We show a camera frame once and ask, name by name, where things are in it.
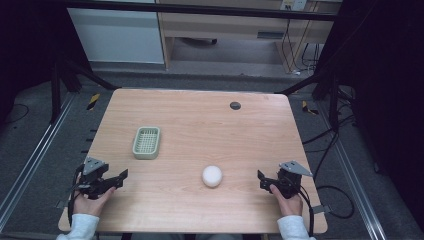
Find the person's right hand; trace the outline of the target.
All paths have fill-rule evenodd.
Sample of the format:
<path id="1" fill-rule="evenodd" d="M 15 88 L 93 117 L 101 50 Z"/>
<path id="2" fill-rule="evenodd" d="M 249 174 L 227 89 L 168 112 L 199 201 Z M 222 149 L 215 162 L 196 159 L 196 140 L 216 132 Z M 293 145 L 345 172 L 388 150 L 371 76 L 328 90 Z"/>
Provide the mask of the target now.
<path id="1" fill-rule="evenodd" d="M 296 216 L 302 215 L 303 201 L 298 195 L 295 195 L 289 199 L 286 199 L 275 185 L 271 185 L 270 190 L 277 199 L 280 212 L 283 217 L 292 216 L 292 215 L 296 215 Z"/>

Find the person's left hand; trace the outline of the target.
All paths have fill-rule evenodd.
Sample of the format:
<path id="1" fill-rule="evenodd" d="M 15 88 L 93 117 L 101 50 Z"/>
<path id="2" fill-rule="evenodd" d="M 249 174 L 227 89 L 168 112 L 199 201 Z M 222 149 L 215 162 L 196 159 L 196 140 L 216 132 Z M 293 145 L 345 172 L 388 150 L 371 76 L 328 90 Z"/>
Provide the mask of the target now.
<path id="1" fill-rule="evenodd" d="M 104 194 L 102 194 L 98 199 L 88 199 L 79 191 L 74 199 L 73 204 L 73 213 L 74 214 L 87 214 L 99 217 L 101 215 L 102 209 L 105 206 L 106 202 L 114 194 L 116 188 L 111 187 Z"/>

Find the white cabinet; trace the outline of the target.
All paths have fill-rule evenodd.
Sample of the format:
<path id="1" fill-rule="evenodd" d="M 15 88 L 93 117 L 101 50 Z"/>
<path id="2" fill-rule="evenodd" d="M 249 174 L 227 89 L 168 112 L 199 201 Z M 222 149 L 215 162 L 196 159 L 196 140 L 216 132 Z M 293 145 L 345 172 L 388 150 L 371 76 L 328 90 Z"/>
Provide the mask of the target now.
<path id="1" fill-rule="evenodd" d="M 163 64 L 156 13 L 69 8 L 91 62 Z"/>

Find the metal floor rail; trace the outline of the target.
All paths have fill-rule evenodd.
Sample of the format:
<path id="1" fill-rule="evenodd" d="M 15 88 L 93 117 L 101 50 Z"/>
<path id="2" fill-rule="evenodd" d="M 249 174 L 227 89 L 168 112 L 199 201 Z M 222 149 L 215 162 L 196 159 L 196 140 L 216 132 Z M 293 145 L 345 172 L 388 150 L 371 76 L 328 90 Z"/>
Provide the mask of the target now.
<path id="1" fill-rule="evenodd" d="M 338 131 L 334 131 L 329 123 L 329 105 L 317 104 L 318 110 L 323 112 L 322 119 L 329 131 L 330 144 L 326 148 L 320 160 L 320 166 L 316 169 L 318 186 L 337 187 L 341 183 L 347 186 L 347 190 L 340 190 L 351 203 L 352 214 L 361 216 L 371 240 L 386 240 L 386 233 L 378 219 L 371 200 L 366 193 L 364 184 L 361 183 L 359 175 L 348 156 L 346 146 L 341 140 L 341 131 L 347 126 L 355 123 L 355 117 L 348 101 L 337 102 Z"/>
<path id="2" fill-rule="evenodd" d="M 17 179 L 14 181 L 14 184 L 6 195 L 4 201 L 0 204 L 0 233 L 4 230 L 29 182 L 38 169 L 39 164 L 43 160 L 56 134 L 63 125 L 63 122 L 67 117 L 70 108 L 72 107 L 75 97 L 75 93 L 67 93 L 65 95 L 64 102 L 60 105 L 58 116 L 52 123 L 48 125 L 23 169 L 20 171 Z"/>

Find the yellow black floor tape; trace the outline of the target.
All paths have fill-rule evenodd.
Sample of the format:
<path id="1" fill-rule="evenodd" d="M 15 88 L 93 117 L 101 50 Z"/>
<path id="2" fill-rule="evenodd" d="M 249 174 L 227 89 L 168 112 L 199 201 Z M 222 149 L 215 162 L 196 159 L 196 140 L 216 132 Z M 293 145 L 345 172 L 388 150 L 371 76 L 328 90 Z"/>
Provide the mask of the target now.
<path id="1" fill-rule="evenodd" d="M 87 105 L 86 110 L 92 110 L 94 106 L 96 105 L 99 97 L 100 97 L 100 93 L 93 94 L 92 97 L 90 98 L 90 101 Z"/>
<path id="2" fill-rule="evenodd" d="M 319 111 L 315 109 L 310 109 L 307 101 L 302 101 L 302 111 L 310 113 L 312 115 L 319 115 Z"/>

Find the white round soap bar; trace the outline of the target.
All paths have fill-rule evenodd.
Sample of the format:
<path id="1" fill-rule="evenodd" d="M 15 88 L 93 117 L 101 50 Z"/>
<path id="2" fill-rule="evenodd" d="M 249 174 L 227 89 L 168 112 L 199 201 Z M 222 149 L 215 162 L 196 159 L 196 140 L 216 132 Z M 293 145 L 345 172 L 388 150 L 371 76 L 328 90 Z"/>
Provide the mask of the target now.
<path id="1" fill-rule="evenodd" d="M 202 172 L 203 183 L 211 188 L 217 187 L 223 179 L 223 173 L 217 166 L 207 166 Z"/>

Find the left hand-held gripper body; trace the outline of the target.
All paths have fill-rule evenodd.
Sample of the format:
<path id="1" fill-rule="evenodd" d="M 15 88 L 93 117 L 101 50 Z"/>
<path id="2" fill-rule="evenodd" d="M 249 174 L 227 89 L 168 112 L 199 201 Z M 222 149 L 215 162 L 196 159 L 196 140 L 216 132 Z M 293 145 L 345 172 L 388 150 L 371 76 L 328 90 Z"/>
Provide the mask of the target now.
<path id="1" fill-rule="evenodd" d="M 88 157 L 86 162 L 82 165 L 79 178 L 74 187 L 74 196 L 76 197 L 77 191 L 86 195 L 89 199 L 98 199 L 106 191 L 100 189 L 101 183 L 104 180 L 102 176 L 109 170 L 109 165 L 92 157 Z"/>

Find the black curtain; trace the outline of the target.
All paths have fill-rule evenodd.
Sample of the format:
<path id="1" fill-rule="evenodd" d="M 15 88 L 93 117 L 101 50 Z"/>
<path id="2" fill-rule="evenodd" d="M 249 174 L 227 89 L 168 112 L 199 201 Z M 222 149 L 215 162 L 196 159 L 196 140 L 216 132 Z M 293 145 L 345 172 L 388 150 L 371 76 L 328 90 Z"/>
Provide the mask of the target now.
<path id="1" fill-rule="evenodd" d="M 49 80 L 54 7 L 38 0 L 0 0 L 0 124 L 19 92 Z"/>
<path id="2" fill-rule="evenodd" d="M 424 0 L 342 0 L 319 68 L 354 88 L 354 111 L 378 163 L 424 231 Z"/>

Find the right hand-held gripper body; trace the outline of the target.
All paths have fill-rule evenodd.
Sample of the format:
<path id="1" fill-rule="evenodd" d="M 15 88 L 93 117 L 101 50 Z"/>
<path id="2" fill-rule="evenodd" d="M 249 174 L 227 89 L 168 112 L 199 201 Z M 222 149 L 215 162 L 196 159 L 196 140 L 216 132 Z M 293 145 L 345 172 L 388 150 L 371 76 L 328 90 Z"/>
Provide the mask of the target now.
<path id="1" fill-rule="evenodd" d="M 311 171 L 300 165 L 297 161 L 280 163 L 279 167 L 280 170 L 277 172 L 277 188 L 286 199 L 289 199 L 300 192 L 301 179 L 303 176 L 313 176 Z"/>

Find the black tripod stand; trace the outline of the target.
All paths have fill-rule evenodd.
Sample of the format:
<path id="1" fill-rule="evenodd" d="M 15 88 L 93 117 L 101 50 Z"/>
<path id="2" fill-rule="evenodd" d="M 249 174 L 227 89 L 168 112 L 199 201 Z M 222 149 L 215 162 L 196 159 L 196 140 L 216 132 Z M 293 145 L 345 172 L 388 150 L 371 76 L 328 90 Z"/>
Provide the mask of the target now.
<path id="1" fill-rule="evenodd" d="M 52 115 L 51 123 L 54 123 L 61 113 L 61 84 L 64 84 L 69 92 L 79 92 L 82 85 L 78 79 L 78 75 L 82 75 L 89 80 L 97 83 L 107 90 L 119 89 L 119 86 L 113 85 L 92 71 L 84 68 L 69 59 L 56 60 L 52 67 L 51 77 L 51 100 L 52 100 Z"/>
<path id="2" fill-rule="evenodd" d="M 316 83 L 316 86 L 312 92 L 312 97 L 315 100 L 322 100 L 326 95 L 329 95 L 329 123 L 334 131 L 338 131 L 339 123 L 337 101 L 339 81 L 335 73 L 316 73 L 285 90 L 278 91 L 278 94 L 289 96 L 295 91 L 300 90 L 312 83 Z"/>

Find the green slotted soap dish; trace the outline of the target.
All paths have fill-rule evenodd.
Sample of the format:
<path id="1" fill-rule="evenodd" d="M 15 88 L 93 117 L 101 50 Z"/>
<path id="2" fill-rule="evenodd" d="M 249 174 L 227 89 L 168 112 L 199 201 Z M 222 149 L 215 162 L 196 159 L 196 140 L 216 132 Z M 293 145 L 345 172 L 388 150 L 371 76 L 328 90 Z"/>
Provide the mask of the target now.
<path id="1" fill-rule="evenodd" d="M 153 160 L 159 154 L 161 131 L 158 127 L 140 127 L 136 131 L 132 152 L 138 160 Z"/>

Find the white power strip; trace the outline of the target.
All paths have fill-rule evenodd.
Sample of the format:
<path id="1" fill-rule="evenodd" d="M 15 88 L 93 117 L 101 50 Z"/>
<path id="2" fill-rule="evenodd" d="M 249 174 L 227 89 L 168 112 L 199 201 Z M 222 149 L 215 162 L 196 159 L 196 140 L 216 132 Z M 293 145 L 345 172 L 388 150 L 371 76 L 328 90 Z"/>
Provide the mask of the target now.
<path id="1" fill-rule="evenodd" d="M 303 11 L 307 0 L 282 0 L 280 9 L 288 11 Z"/>

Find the black horizontal frame bar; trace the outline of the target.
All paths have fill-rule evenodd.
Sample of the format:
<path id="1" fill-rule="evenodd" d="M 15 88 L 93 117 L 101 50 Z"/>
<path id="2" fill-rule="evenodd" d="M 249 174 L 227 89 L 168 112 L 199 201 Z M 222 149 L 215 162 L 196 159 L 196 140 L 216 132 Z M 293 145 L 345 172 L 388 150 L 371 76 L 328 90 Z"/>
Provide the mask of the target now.
<path id="1" fill-rule="evenodd" d="M 181 5 L 181 4 L 156 4 L 156 3 L 135 3 L 135 2 L 116 2 L 99 0 L 61 0 L 66 7 L 82 9 L 99 10 L 122 10 L 122 11 L 140 11 L 174 14 L 200 14 L 217 16 L 239 16 L 239 17 L 257 17 L 272 19 L 296 19 L 296 20 L 316 20 L 316 21 L 335 21 L 339 18 L 337 14 L 315 13 L 315 12 L 296 12 L 286 10 L 269 10 L 237 7 L 218 7 L 201 5 Z"/>

